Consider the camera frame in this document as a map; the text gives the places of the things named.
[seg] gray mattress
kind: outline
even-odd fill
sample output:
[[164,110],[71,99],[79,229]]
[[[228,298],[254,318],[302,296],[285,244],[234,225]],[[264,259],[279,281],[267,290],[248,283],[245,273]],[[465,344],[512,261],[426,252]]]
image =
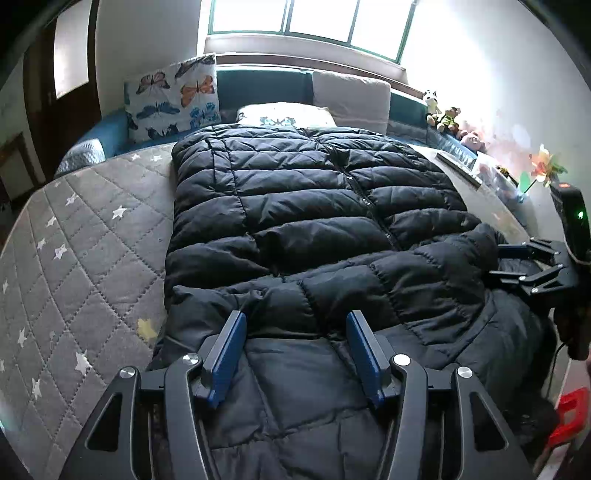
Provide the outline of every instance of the gray mattress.
[[35,192],[0,257],[0,421],[35,480],[56,479],[106,385],[143,368],[165,319],[173,144]]

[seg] window sill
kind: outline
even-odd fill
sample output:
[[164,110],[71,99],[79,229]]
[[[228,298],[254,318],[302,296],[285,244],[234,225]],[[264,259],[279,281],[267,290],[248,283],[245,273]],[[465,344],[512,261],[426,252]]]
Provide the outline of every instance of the window sill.
[[396,63],[354,48],[308,38],[257,33],[215,34],[207,36],[204,52],[275,54],[312,59],[371,72],[378,77],[407,84],[406,70]]

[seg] red object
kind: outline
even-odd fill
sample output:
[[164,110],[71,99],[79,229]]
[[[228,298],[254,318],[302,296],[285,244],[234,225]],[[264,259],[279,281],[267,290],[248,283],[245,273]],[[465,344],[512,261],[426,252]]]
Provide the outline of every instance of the red object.
[[[574,410],[574,418],[568,423],[564,423],[567,412]],[[589,390],[579,388],[571,393],[562,395],[556,412],[560,416],[560,425],[550,435],[548,439],[548,448],[554,448],[563,443],[573,440],[587,423],[587,413],[589,411]]]

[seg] white pillow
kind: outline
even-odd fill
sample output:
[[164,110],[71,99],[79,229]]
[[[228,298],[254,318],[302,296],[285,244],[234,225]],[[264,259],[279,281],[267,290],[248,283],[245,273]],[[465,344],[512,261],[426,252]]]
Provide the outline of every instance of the white pillow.
[[220,122],[215,53],[139,75],[124,88],[129,138],[134,142]]
[[336,127],[327,108],[303,103],[261,103],[246,105],[238,110],[236,120],[241,125],[309,128]]
[[314,105],[328,107],[340,127],[386,134],[390,84],[383,80],[334,72],[312,72]]

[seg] plush toy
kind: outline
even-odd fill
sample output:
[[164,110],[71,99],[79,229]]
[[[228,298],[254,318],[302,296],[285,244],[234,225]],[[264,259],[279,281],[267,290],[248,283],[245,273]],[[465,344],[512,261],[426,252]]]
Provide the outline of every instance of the plush toy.
[[455,118],[460,115],[462,111],[459,108],[451,107],[445,110],[441,115],[427,115],[427,123],[432,127],[437,128],[439,133],[448,130],[452,135],[457,135],[460,126],[456,123]]
[[423,100],[427,104],[427,113],[429,115],[439,115],[441,110],[437,106],[437,91],[427,90],[423,95]]
[[480,139],[477,132],[468,133],[466,130],[462,130],[457,136],[460,137],[460,143],[473,152],[481,150],[484,146],[484,142]]

